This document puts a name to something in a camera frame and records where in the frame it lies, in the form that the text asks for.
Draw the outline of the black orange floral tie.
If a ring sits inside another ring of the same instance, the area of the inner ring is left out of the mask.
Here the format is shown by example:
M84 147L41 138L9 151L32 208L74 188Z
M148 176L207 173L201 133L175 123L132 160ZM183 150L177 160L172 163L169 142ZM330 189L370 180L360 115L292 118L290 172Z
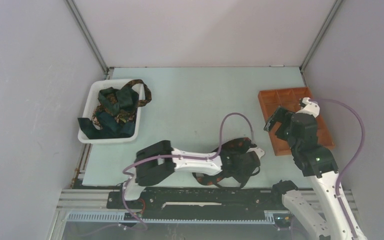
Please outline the black orange floral tie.
M221 172L215 175L193 173L200 185L223 188L220 182L233 178L239 183L238 189L246 186L249 179L261 171L261 158L265 151L248 137L235 138L221 145Z

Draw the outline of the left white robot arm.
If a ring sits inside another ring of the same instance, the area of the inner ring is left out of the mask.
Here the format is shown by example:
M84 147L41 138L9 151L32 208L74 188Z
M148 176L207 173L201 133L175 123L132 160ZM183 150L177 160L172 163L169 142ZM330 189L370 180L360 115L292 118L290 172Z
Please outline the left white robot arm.
M145 188L176 172L190 173L200 185L218 188L222 180L233 178L241 189L260 172L264 155L265 151L247 137L227 141L210 153L187 152L162 140L139 150L133 164L123 171L128 180L122 184L118 201L133 208Z

